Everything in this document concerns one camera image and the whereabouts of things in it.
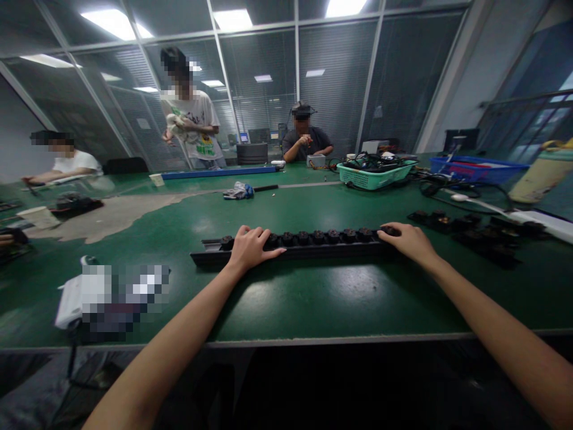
white t-shirt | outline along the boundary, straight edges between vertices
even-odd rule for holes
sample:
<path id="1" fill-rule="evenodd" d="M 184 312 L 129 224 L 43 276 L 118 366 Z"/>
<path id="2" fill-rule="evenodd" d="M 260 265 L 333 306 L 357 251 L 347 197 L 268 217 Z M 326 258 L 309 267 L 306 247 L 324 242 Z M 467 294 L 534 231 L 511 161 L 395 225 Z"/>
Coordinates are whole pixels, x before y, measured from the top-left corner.
<path id="1" fill-rule="evenodd" d="M 179 100 L 175 90 L 161 92 L 161 108 L 165 116 L 170 113 L 183 115 L 197 125 L 213 127 L 221 125 L 215 107 L 209 96 L 203 91 L 194 91 L 190 100 Z M 223 157 L 223 152 L 215 135 L 190 131 L 185 140 L 189 158 L 213 160 Z"/>
<path id="2" fill-rule="evenodd" d="M 76 150 L 72 158 L 57 157 L 54 163 L 53 170 L 59 170 L 62 173 L 70 173 L 80 167 L 90 168 L 95 170 L 95 175 L 103 175 L 101 164 L 96 158 L 87 152 Z"/>

paper cup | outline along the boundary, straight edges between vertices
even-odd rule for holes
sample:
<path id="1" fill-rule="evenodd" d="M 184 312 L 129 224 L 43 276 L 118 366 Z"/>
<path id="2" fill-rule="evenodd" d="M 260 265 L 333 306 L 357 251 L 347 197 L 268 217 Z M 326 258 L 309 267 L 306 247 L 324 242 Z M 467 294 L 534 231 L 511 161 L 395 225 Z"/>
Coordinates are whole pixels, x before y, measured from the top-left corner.
<path id="1" fill-rule="evenodd" d="M 28 209 L 18 212 L 16 215 L 24 218 L 26 221 L 30 221 L 36 227 L 41 229 L 52 228 L 61 224 L 58 218 L 52 215 L 52 212 L 50 212 L 46 206 Z"/>
<path id="2" fill-rule="evenodd" d="M 151 180 L 153 181 L 153 183 L 155 184 L 155 186 L 163 186 L 165 185 L 165 182 L 163 181 L 163 177 L 161 176 L 161 173 L 156 173 L 153 175 L 149 175 L 149 177 L 151 178 Z"/>

green plastic basket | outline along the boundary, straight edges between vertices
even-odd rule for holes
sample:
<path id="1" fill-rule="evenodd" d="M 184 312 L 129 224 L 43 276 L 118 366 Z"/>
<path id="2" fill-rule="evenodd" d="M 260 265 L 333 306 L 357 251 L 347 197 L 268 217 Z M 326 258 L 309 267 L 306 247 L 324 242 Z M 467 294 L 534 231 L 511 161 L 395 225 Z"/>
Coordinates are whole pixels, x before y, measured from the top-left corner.
<path id="1" fill-rule="evenodd" d="M 410 169 L 416 164 L 416 161 L 406 160 L 404 167 L 399 167 L 385 173 L 370 173 L 362 170 L 357 170 L 337 164 L 337 169 L 340 172 L 340 180 L 344 183 L 352 182 L 358 188 L 367 190 L 375 190 L 382 188 L 392 182 L 404 179 Z"/>

glass wall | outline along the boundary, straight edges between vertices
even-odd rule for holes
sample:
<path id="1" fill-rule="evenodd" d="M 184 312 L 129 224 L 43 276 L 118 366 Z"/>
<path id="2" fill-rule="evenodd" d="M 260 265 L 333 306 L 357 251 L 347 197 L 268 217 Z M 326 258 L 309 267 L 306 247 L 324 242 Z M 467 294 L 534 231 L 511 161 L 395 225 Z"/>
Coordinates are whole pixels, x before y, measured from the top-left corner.
<path id="1" fill-rule="evenodd" d="M 414 149 L 462 15 L 384 18 L 361 142 L 393 137 Z"/>
<path id="2" fill-rule="evenodd" d="M 39 117 L 73 131 L 102 163 L 140 156 L 153 171 L 189 168 L 181 147 L 161 139 L 159 96 L 171 85 L 164 47 L 178 47 L 193 65 L 229 165 L 237 144 L 266 142 L 270 159 L 282 157 L 279 130 L 292 128 L 297 92 L 317 110 L 313 124 L 330 136 L 333 156 L 384 137 L 411 150 L 469 3 L 365 0 L 341 9 L 330 0 L 210 1 L 212 18 L 207 0 L 10 2 L 0 11 L 2 73 L 9 70 Z"/>

fluorescent light panel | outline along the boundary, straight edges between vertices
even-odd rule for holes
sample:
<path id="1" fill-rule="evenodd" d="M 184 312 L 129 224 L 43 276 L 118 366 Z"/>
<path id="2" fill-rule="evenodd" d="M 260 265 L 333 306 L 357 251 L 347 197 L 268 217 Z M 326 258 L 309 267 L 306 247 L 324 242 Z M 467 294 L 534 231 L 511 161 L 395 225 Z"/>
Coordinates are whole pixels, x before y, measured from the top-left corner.
<path id="1" fill-rule="evenodd" d="M 93 22 L 95 25 L 100 26 L 106 32 L 111 33 L 119 39 L 129 41 L 135 40 L 135 34 L 131 28 L 130 21 L 122 11 L 117 9 L 105 9 L 94 12 L 85 12 L 81 14 L 82 17 L 88 21 Z M 153 35 L 144 27 L 139 24 L 137 29 L 142 38 L 147 39 Z"/>
<path id="2" fill-rule="evenodd" d="M 260 84 L 261 82 L 272 82 L 273 78 L 270 75 L 255 76 L 255 80 Z"/>
<path id="3" fill-rule="evenodd" d="M 224 87 L 225 84 L 222 83 L 221 81 L 201 81 L 203 82 L 205 85 L 207 85 L 207 87 L 211 87 L 211 88 L 215 88 L 215 87 Z"/>
<path id="4" fill-rule="evenodd" d="M 213 12 L 213 17 L 223 31 L 239 31 L 252 27 L 247 9 Z"/>
<path id="5" fill-rule="evenodd" d="M 330 0 L 326 9 L 326 18 L 359 14 L 366 0 Z"/>
<path id="6" fill-rule="evenodd" d="M 113 75 L 108 75 L 107 73 L 104 72 L 101 73 L 101 77 L 106 82 L 121 81 L 121 78 L 118 78 L 117 76 Z"/>
<path id="7" fill-rule="evenodd" d="M 313 76 L 322 76 L 322 75 L 324 75 L 324 70 L 325 69 L 309 70 L 308 72 L 306 72 L 306 77 L 312 78 Z"/>
<path id="8" fill-rule="evenodd" d="M 43 64 L 44 66 L 54 67 L 56 69 L 69 69 L 73 67 L 73 64 L 65 62 L 64 60 L 57 59 L 55 57 L 47 56 L 46 54 L 38 54 L 35 56 L 22 56 L 21 59 L 32 61 L 34 63 Z"/>
<path id="9" fill-rule="evenodd" d="M 134 87 L 134 90 L 143 91 L 144 93 L 157 93 L 157 88 L 153 87 Z"/>

